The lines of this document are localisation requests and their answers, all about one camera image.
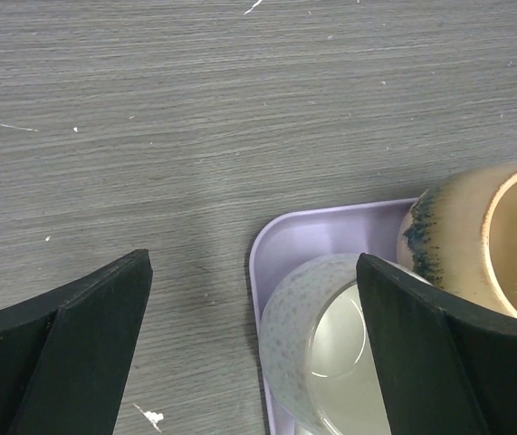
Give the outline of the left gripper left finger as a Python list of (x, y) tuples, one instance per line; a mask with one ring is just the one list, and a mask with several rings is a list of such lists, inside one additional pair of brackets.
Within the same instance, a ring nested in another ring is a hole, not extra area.
[(134, 250), (0, 310), (0, 434), (111, 434), (152, 285)]

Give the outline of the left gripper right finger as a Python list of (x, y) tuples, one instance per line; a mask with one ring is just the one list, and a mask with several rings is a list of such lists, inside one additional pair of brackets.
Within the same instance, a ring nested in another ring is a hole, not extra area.
[(373, 255), (359, 297), (394, 434), (517, 434), (517, 319)]

